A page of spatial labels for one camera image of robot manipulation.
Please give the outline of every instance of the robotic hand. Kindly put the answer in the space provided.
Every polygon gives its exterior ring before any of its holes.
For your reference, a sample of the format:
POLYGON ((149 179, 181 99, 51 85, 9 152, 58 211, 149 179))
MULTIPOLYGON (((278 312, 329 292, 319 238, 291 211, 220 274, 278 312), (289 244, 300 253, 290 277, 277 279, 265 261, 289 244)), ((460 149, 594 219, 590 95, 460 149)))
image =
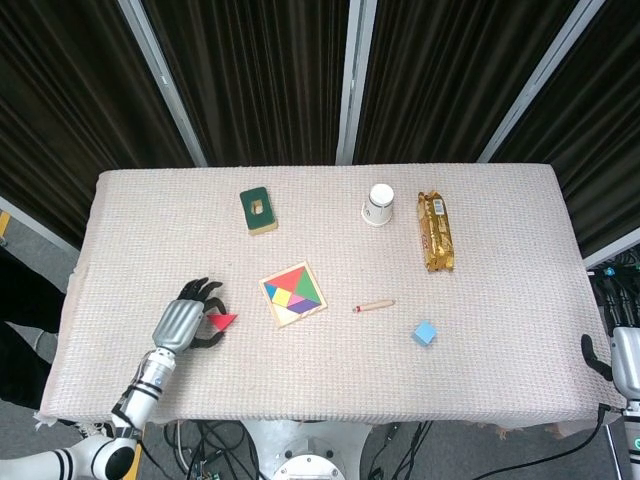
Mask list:
POLYGON ((114 438, 93 435, 71 448, 0 461, 0 480, 73 480, 79 476, 118 480, 131 468, 136 444, 175 369, 175 356, 187 348, 210 348, 224 332, 209 339, 195 334, 204 315, 226 309, 218 298, 208 298, 221 286, 208 278, 187 283, 167 306, 154 333, 156 349, 148 352, 122 397, 113 407, 114 438))
POLYGON ((607 268, 594 271, 591 283, 611 337, 611 366, 598 360, 588 335, 582 336, 582 355, 627 399, 623 415, 631 471, 640 480, 640 275, 636 268, 607 268))

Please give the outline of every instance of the paper cup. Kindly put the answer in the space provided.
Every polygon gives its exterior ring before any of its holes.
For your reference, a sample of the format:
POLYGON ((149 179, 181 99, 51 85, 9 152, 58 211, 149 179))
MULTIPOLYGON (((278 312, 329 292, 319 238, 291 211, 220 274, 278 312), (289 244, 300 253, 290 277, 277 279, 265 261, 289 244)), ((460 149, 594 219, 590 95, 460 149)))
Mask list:
POLYGON ((367 201, 362 205, 362 218, 369 225, 381 227, 391 220, 393 213, 393 188, 385 183, 371 187, 367 201))

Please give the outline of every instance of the triangle piece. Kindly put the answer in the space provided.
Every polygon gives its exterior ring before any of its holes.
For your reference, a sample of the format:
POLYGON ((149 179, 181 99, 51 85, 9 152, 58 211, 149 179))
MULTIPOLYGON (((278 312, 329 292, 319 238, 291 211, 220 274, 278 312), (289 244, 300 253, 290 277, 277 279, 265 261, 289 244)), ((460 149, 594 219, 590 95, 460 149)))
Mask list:
POLYGON ((271 305, 271 308, 273 308, 273 313, 276 316, 276 322, 278 322, 279 327, 284 327, 300 318, 300 314, 287 310, 275 303, 271 305))
POLYGON ((304 267, 296 268, 295 270, 292 270, 276 278, 272 278, 271 280, 268 280, 267 283, 269 283, 269 285, 274 285, 284 290, 293 292, 296 289, 296 285, 298 285, 298 281, 300 280, 300 275, 302 275, 304 271, 305 271, 304 267))
POLYGON ((301 297, 300 295, 296 295, 295 293, 293 295, 291 295, 291 298, 289 298, 289 303, 287 303, 287 307, 290 307, 291 305, 295 305, 298 302, 302 302, 305 298, 301 297))
POLYGON ((268 283, 264 284, 264 289, 267 291, 267 295, 269 295, 269 298, 273 298, 273 295, 276 293, 276 290, 278 289, 278 287, 274 286, 274 285, 269 285, 268 283))
POLYGON ((304 272, 300 276, 300 281, 298 281, 298 286, 294 290, 296 295, 300 295, 301 297, 308 298, 317 303, 322 303, 320 297, 318 296, 318 292, 316 292, 316 287, 313 286, 313 282, 311 281, 311 277, 309 277, 309 272, 307 269, 304 269, 304 272))
POLYGON ((213 324, 213 326, 216 327, 221 332, 225 328, 227 328, 237 316, 238 315, 235 315, 233 313, 229 315, 220 315, 217 313, 214 313, 212 315, 207 315, 207 317, 209 317, 209 321, 213 324))
POLYGON ((296 303, 295 305, 289 305, 287 308, 289 310, 291 310, 292 312, 296 312, 296 313, 304 313, 304 312, 308 312, 309 310, 319 307, 320 304, 317 302, 313 302, 311 300, 307 300, 306 298, 304 300, 302 300, 301 302, 296 303))

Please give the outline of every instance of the white tablecloth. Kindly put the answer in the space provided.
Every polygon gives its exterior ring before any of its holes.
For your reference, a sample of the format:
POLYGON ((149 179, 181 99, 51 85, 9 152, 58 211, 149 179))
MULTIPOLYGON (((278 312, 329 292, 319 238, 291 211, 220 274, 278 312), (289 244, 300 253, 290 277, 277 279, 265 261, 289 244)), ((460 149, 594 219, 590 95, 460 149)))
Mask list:
POLYGON ((584 364, 608 344, 552 169, 371 165, 116 171, 101 175, 69 283, 41 413, 100 420, 127 386, 166 304, 190 279, 238 317, 224 341, 178 357, 154 416, 510 426, 595 418, 621 397, 584 364), (371 185, 393 219, 364 223, 371 185), (239 193, 269 190, 277 230, 247 233, 239 193), (438 190, 456 265, 428 273, 416 202, 438 190), (308 261, 328 308, 285 328, 258 281, 308 261), (393 299, 355 315, 355 305, 393 299), (411 333, 427 320, 435 340, 411 333))

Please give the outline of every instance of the floor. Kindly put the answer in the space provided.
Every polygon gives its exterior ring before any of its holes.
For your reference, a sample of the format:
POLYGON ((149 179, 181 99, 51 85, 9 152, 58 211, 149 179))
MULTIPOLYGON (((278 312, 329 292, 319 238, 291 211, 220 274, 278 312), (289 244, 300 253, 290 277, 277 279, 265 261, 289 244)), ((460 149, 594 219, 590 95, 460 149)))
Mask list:
MULTIPOLYGON (((44 275, 58 288, 66 290, 67 279, 76 263, 76 257, 60 251, 14 219, 9 223, 5 238, 8 242, 7 249, 11 253, 44 275)), ((33 344, 37 331, 29 328, 18 330, 33 344)), ((55 337, 44 335, 38 348, 40 355, 51 360, 55 355, 55 349, 55 337)), ((9 459, 68 447, 80 440, 79 434, 73 428, 60 424, 53 427, 44 426, 36 432, 36 421, 32 414, 30 410, 0 401, 0 458, 9 459)), ((391 478, 398 462, 408 449, 415 426, 416 424, 403 424, 388 448, 378 457, 376 464, 385 472, 385 479, 391 478)), ((361 458, 363 479, 369 471, 373 455, 382 445, 385 432, 384 427, 376 428, 367 440, 361 458)), ((185 443, 188 444, 195 433, 193 428, 185 429, 185 443)), ((616 446, 619 447, 622 478, 630 479, 629 461, 624 449, 624 429, 620 421, 612 425, 612 434, 616 446)), ((568 450, 588 435, 589 432, 581 432, 566 439, 556 440, 543 426, 538 426, 512 432, 506 440, 500 440, 492 426, 479 428, 478 425, 464 422, 436 422, 416 458, 411 478, 471 479, 497 468, 568 450)), ((164 443, 160 427, 151 425, 147 428, 145 444, 172 478, 184 478, 174 463, 171 449, 164 443)), ((240 460, 250 465, 246 449, 239 450, 238 453, 240 460)), ((233 478, 223 461, 216 462, 213 471, 219 471, 222 480, 233 478)), ((143 458, 138 478, 156 479, 162 478, 162 475, 143 458)), ((238 478, 243 479, 246 476, 239 472, 238 478)), ((605 430, 601 429, 591 444, 573 455, 492 478, 613 480, 618 477, 609 453, 605 430)))

